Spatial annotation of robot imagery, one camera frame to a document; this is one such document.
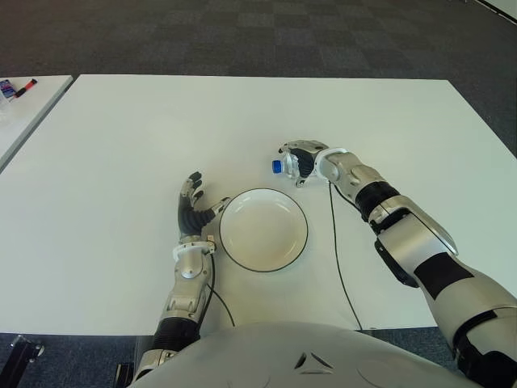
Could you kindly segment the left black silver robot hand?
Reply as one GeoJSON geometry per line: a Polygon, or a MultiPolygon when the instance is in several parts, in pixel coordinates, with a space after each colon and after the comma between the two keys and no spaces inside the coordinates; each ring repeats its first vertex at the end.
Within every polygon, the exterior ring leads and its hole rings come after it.
{"type": "Polygon", "coordinates": [[[181,241],[186,238],[200,238],[203,228],[222,213],[230,202],[230,198],[225,197],[209,208],[196,209],[196,203],[204,195],[203,190],[198,190],[202,183],[202,174],[196,171],[188,176],[181,187],[177,212],[181,241]]]}

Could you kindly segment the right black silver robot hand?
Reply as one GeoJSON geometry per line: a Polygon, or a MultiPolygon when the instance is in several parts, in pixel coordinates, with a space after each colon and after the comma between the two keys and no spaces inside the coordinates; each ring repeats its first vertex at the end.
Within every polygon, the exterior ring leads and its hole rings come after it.
{"type": "Polygon", "coordinates": [[[316,158],[328,146],[319,141],[296,140],[284,143],[278,150],[278,158],[271,162],[275,175],[286,175],[301,188],[315,172],[316,158]]]}

